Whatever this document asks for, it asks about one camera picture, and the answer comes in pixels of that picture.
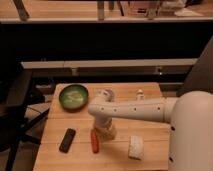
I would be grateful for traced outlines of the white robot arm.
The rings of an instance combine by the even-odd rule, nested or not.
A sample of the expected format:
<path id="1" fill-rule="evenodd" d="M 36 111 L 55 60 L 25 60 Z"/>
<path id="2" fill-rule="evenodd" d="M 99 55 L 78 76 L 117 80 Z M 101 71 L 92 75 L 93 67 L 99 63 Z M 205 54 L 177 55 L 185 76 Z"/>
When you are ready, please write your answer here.
<path id="1" fill-rule="evenodd" d="M 106 128 L 113 118 L 170 124 L 168 171 L 213 171 L 213 94 L 191 91 L 175 98 L 112 102 L 102 90 L 90 102 L 95 124 Z"/>

